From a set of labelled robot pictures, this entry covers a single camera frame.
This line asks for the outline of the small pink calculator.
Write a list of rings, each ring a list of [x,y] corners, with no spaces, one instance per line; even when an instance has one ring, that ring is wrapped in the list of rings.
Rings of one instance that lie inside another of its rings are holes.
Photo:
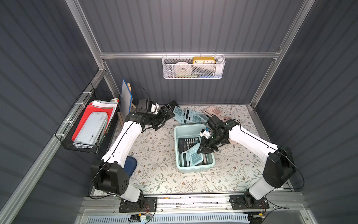
[[[212,154],[203,154],[201,165],[211,165],[213,163]]]

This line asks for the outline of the mint green storage box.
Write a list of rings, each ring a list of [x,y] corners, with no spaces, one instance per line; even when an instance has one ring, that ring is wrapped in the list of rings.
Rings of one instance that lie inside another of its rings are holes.
[[[206,129],[203,124],[174,128],[176,166],[182,173],[205,172],[215,166],[213,153],[198,153],[203,129]]]

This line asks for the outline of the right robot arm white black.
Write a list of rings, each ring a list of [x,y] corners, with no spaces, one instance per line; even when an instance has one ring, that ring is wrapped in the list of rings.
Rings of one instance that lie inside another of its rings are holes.
[[[298,171],[289,147],[279,147],[257,137],[243,128],[238,120],[221,120],[213,116],[207,121],[207,125],[209,130],[202,129],[200,132],[199,154],[217,152],[220,146],[234,141],[264,162],[262,177],[244,194],[244,202],[247,206],[252,207],[274,189],[281,188]]]

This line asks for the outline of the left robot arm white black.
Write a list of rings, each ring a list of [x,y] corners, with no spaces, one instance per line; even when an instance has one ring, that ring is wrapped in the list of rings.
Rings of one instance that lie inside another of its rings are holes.
[[[130,184],[129,175],[125,171],[129,151],[147,125],[154,130],[159,130],[174,116],[168,108],[162,109],[157,106],[154,107],[154,112],[145,112],[141,109],[139,112],[129,113],[112,147],[100,161],[91,165],[95,189],[114,194],[132,203],[140,201],[143,194],[141,190]]]

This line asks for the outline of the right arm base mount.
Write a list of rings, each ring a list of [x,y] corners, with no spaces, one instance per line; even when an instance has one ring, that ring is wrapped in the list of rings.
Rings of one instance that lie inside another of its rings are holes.
[[[233,210],[266,210],[269,209],[269,203],[266,198],[256,200],[251,195],[230,195],[229,203]]]

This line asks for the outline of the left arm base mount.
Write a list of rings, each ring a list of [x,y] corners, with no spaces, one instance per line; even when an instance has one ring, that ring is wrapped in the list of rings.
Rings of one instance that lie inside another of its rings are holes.
[[[137,202],[122,200],[119,206],[119,213],[152,213],[157,209],[157,197],[142,197]]]

